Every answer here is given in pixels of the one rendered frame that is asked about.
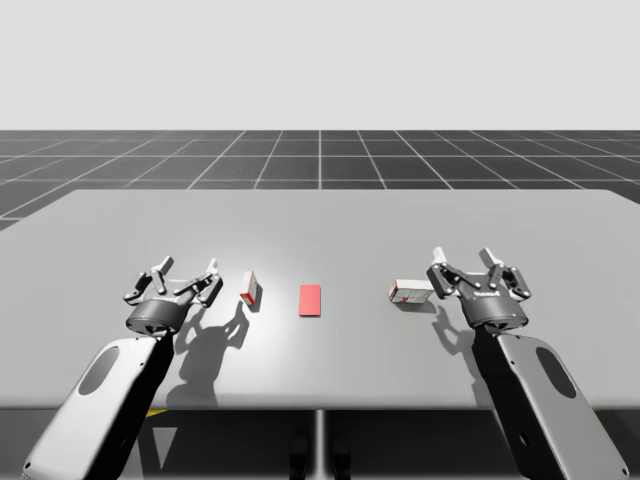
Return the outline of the pink pad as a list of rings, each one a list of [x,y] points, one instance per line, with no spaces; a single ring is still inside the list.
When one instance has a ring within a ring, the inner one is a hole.
[[[298,315],[301,317],[318,317],[321,315],[321,286],[303,284],[299,290]]]

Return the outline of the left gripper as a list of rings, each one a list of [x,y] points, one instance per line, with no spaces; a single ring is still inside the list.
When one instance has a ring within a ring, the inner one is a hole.
[[[174,259],[166,256],[159,264],[138,273],[125,291],[123,301],[130,306],[136,305],[125,321],[129,330],[147,336],[158,336],[163,332],[173,335],[181,329],[191,305],[209,308],[213,304],[223,286],[216,259],[211,260],[202,275],[181,282],[173,291],[173,297],[149,296],[143,300],[150,287],[156,294],[167,293],[165,275],[173,264]]]

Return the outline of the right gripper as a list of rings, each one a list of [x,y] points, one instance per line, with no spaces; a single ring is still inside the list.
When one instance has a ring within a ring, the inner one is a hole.
[[[474,289],[459,293],[461,284],[472,287],[473,280],[469,274],[449,264],[442,247],[433,250],[433,260],[426,271],[432,289],[440,299],[459,296],[464,317],[472,329],[483,325],[498,330],[524,327],[528,324],[528,317],[518,302],[530,299],[531,291],[521,271],[498,259],[489,248],[483,248],[479,256],[488,268],[488,287],[496,290],[499,285],[504,285],[509,295],[498,290]]]

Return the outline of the red and white carton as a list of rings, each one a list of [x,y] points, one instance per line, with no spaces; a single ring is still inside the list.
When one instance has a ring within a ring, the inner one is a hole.
[[[396,279],[388,296],[392,303],[422,304],[433,292],[434,288],[427,280]]]

